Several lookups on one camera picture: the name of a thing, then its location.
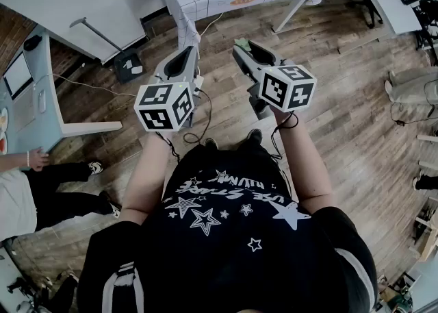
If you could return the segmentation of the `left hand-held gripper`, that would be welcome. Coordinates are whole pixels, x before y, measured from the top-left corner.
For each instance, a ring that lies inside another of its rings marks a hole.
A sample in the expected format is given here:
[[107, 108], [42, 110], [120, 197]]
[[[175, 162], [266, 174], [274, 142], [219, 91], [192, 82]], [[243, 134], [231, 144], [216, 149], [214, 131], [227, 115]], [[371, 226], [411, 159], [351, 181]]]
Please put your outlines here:
[[194, 79], [197, 68], [198, 50], [188, 46], [162, 60], [154, 77], [140, 86], [134, 110], [146, 131], [178, 132], [192, 126], [204, 81]]

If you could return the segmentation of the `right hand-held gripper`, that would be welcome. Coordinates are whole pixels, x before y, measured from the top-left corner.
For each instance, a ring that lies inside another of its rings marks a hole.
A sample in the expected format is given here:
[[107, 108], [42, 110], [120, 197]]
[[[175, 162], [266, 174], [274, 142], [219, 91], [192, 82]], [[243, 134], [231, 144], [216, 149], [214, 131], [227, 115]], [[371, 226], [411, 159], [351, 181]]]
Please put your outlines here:
[[270, 107], [283, 113], [308, 108], [317, 79], [304, 66], [291, 60], [284, 62], [279, 54], [259, 42], [249, 40], [248, 45], [250, 53], [241, 46], [233, 46], [232, 55], [243, 74], [254, 82], [248, 92], [257, 118], [269, 117]]

